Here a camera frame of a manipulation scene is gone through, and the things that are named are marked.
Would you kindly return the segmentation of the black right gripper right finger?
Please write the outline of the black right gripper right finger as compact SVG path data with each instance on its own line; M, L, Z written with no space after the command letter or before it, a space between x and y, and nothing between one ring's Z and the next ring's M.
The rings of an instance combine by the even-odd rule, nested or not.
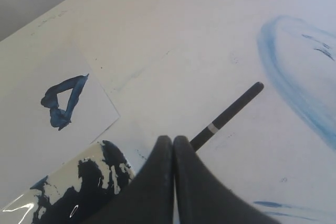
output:
M202 163L185 136L174 146L180 223L278 223L226 188Z

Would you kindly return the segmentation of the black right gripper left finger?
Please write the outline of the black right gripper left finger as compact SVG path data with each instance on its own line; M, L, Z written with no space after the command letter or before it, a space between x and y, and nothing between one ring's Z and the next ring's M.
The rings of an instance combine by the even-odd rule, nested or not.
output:
M159 136L132 182L84 223L172 223L173 144Z

